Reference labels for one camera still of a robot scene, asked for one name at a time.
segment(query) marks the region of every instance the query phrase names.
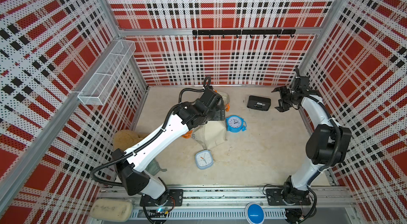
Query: white wire basket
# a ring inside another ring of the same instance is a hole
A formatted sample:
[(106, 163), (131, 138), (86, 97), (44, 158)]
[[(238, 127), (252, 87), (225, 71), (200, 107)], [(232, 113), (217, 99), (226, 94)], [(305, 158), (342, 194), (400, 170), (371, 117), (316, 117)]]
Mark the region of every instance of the white wire basket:
[(130, 40), (119, 40), (78, 95), (85, 105), (103, 106), (135, 51)]

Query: blue alarm clock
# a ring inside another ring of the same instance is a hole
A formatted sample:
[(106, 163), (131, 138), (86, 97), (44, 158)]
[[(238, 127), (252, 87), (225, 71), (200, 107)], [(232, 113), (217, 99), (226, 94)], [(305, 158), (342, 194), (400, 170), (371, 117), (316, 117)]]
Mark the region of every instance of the blue alarm clock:
[(246, 121), (244, 121), (243, 118), (240, 118), (237, 115), (232, 115), (226, 119), (227, 130), (231, 132), (245, 131), (247, 124), (246, 126), (243, 126), (243, 123), (246, 124)]

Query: black electronic device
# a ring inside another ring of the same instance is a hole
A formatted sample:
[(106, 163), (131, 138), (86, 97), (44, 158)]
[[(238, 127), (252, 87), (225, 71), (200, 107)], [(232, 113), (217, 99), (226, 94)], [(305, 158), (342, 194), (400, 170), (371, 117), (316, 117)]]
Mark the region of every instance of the black electronic device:
[(249, 100), (247, 101), (248, 108), (260, 111), (267, 111), (271, 105), (272, 105), (271, 99), (259, 96), (250, 95)]

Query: yellow sponge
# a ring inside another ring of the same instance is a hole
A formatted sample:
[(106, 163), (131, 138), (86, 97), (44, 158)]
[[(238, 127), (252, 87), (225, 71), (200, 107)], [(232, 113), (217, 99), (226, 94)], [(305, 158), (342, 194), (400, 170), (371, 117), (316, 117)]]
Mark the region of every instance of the yellow sponge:
[(93, 203), (89, 215), (98, 220), (125, 222), (133, 212), (130, 201), (99, 198)]

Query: black mounting plate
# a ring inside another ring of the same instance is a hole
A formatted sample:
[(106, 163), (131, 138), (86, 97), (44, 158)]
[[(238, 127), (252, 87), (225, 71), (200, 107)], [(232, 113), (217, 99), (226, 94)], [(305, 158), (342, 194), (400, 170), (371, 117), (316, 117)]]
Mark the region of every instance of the black mounting plate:
[[(282, 200), (282, 189), (266, 189), (267, 202), (269, 205), (286, 205)], [(311, 205), (311, 200), (307, 197), (305, 201), (302, 201), (302, 205)]]
[[(176, 201), (176, 206), (182, 206), (182, 197), (184, 195), (184, 191), (181, 189), (171, 189), (169, 192), (169, 196), (173, 197)], [(148, 195), (144, 195), (141, 197), (140, 206), (143, 206), (142, 202), (145, 202), (145, 206), (157, 206), (154, 201), (151, 200), (151, 197)], [(165, 202), (164, 206), (173, 206), (173, 201), (171, 199)]]

